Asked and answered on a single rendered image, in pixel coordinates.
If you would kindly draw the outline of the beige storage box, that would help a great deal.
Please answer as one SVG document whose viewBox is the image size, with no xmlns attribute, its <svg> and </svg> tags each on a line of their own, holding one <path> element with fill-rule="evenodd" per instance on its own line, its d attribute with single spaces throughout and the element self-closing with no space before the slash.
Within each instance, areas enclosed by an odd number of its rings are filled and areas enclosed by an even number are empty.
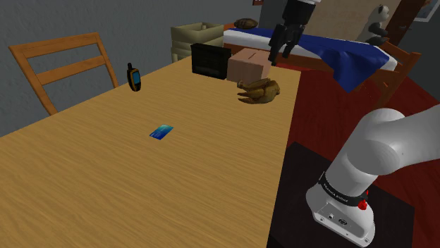
<svg viewBox="0 0 440 248">
<path fill-rule="evenodd" d="M 195 43 L 222 47 L 224 25 L 213 23 L 192 23 L 171 27 L 171 60 L 173 63 L 191 55 Z"/>
</svg>

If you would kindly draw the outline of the pink cardboard box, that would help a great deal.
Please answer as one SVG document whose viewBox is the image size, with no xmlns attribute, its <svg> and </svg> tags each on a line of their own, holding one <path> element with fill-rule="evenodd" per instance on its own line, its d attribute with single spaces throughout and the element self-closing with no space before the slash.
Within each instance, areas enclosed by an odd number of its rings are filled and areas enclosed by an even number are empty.
<svg viewBox="0 0 440 248">
<path fill-rule="evenodd" d="M 244 48 L 228 60 L 226 79 L 244 84 L 264 79 L 271 68 L 268 58 L 268 51 Z"/>
</svg>

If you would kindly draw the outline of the wooden table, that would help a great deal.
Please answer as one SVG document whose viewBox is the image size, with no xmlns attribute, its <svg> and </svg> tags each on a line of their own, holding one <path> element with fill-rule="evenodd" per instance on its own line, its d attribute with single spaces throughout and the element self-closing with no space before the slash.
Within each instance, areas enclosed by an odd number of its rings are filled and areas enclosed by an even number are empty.
<svg viewBox="0 0 440 248">
<path fill-rule="evenodd" d="M 0 248 L 265 248 L 300 73 L 269 76 L 244 104 L 186 58 L 1 137 Z"/>
</svg>

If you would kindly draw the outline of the blue card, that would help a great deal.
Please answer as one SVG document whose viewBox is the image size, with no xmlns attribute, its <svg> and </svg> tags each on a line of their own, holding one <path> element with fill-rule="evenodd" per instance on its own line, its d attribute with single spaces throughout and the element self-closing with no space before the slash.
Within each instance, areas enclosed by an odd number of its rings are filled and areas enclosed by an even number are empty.
<svg viewBox="0 0 440 248">
<path fill-rule="evenodd" d="M 149 136 L 157 140 L 162 140 L 172 130 L 173 130 L 172 126 L 163 124 L 160 125 L 156 130 L 154 130 Z"/>
</svg>

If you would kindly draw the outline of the black box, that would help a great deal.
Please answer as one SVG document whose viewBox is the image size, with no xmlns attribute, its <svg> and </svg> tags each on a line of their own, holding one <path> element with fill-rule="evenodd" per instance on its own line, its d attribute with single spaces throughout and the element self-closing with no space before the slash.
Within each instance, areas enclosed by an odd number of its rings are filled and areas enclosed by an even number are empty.
<svg viewBox="0 0 440 248">
<path fill-rule="evenodd" d="M 190 47 L 193 73 L 220 80 L 227 78 L 231 49 L 201 43 Z"/>
</svg>

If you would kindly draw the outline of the brown oval cushion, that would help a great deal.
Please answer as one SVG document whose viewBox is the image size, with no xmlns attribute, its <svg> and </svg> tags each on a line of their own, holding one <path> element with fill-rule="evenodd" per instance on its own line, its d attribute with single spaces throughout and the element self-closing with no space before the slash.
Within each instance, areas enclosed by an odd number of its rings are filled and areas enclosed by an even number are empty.
<svg viewBox="0 0 440 248">
<path fill-rule="evenodd" d="M 237 19 L 234 23 L 233 26 L 236 28 L 240 28 L 240 29 L 252 29 L 255 28 L 259 25 L 259 23 L 251 18 L 241 18 L 241 19 Z"/>
</svg>

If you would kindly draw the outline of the framed wall picture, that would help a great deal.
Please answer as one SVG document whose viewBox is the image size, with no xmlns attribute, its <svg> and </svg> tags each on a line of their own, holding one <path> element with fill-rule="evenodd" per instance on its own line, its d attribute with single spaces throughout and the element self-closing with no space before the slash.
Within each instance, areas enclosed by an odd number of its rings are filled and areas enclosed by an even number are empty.
<svg viewBox="0 0 440 248">
<path fill-rule="evenodd" d="M 425 0 L 414 21 L 427 23 L 440 6 L 440 0 Z"/>
</svg>

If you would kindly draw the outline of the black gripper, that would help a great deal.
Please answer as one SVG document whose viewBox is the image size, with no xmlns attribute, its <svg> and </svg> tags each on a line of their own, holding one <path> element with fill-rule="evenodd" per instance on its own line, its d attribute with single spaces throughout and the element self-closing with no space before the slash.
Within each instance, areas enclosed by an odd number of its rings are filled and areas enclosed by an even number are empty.
<svg viewBox="0 0 440 248">
<path fill-rule="evenodd" d="M 276 57 L 284 44 L 286 44 L 286 47 L 283 50 L 282 57 L 289 57 L 293 48 L 298 44 L 305 29 L 304 25 L 308 24 L 314 9 L 314 4 L 301 0 L 287 0 L 282 14 L 284 25 L 276 25 L 269 41 L 271 49 L 268 60 L 273 66 L 276 65 Z"/>
</svg>

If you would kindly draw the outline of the black and orange handheld device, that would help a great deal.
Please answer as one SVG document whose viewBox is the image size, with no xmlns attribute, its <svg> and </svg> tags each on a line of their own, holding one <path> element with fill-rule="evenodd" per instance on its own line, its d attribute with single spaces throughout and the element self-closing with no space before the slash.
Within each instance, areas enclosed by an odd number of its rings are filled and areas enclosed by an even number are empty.
<svg viewBox="0 0 440 248">
<path fill-rule="evenodd" d="M 128 69 L 127 69 L 127 79 L 128 84 L 130 88 L 134 92 L 138 92 L 141 89 L 141 79 L 140 79 L 140 72 L 137 68 L 134 68 L 132 66 L 132 63 L 128 63 Z"/>
</svg>

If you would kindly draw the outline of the wooden chair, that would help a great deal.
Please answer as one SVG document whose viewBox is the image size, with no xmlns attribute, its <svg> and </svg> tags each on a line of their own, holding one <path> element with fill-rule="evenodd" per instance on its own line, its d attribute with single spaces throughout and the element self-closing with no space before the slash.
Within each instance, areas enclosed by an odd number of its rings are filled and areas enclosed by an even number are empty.
<svg viewBox="0 0 440 248">
<path fill-rule="evenodd" d="M 60 51 L 76 49 L 79 47 L 86 47 L 93 44 L 97 45 L 99 50 L 98 56 L 42 73 L 36 74 L 28 61 L 30 58 L 54 54 Z M 83 73 L 93 68 L 105 66 L 111 78 L 113 87 L 118 87 L 116 74 L 106 53 L 101 37 L 97 32 L 13 45 L 9 47 L 9 50 L 22 70 L 24 76 L 30 83 L 31 88 L 33 89 L 40 103 L 51 116 L 58 111 L 44 90 L 45 85 L 73 75 L 77 75 L 78 73 Z"/>
</svg>

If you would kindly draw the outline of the panda plush toy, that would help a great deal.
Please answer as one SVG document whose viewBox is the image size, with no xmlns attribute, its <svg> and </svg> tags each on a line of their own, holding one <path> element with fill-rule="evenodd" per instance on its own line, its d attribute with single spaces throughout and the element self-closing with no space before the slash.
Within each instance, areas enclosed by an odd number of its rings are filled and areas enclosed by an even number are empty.
<svg viewBox="0 0 440 248">
<path fill-rule="evenodd" d="M 365 38 L 362 40 L 374 46 L 381 46 L 386 41 L 388 32 L 382 27 L 383 22 L 389 18 L 389 7 L 379 5 L 368 18 Z"/>
</svg>

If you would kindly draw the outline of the wooden bed with blue blanket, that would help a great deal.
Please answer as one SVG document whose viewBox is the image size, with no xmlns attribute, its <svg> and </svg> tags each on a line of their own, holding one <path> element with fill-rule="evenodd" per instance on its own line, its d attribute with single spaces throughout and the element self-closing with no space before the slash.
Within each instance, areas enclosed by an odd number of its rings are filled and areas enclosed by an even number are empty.
<svg viewBox="0 0 440 248">
<path fill-rule="evenodd" d="M 244 48 L 270 50 L 272 31 L 263 28 L 224 30 L 224 47 L 234 55 Z M 303 35 L 288 58 L 276 57 L 278 65 L 289 65 L 333 73 L 333 78 L 346 91 L 360 88 L 371 80 L 381 92 L 376 108 L 383 107 L 420 58 L 389 42 L 381 46 L 342 39 Z"/>
</svg>

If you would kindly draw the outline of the dark robot stand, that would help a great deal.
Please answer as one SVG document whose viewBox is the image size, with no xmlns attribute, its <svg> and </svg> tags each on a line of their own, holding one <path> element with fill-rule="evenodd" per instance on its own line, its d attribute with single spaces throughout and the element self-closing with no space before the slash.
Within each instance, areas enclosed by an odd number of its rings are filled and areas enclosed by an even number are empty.
<svg viewBox="0 0 440 248">
<path fill-rule="evenodd" d="M 330 163 L 297 142 L 286 149 L 267 248 L 359 248 L 317 223 L 306 203 L 306 191 Z M 369 187 L 368 205 L 376 232 L 366 248 L 412 248 L 413 206 L 375 185 Z"/>
</svg>

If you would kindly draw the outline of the brown roast chicken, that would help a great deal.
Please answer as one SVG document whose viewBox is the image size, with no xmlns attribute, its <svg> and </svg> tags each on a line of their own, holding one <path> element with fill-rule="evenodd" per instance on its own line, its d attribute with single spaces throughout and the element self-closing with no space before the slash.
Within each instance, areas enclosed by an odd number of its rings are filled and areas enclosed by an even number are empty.
<svg viewBox="0 0 440 248">
<path fill-rule="evenodd" d="M 246 104 L 266 104 L 275 99 L 280 94 L 279 84 L 270 78 L 264 78 L 245 84 L 242 80 L 237 82 L 237 88 L 243 89 L 244 92 L 239 92 L 241 96 L 239 101 Z"/>
</svg>

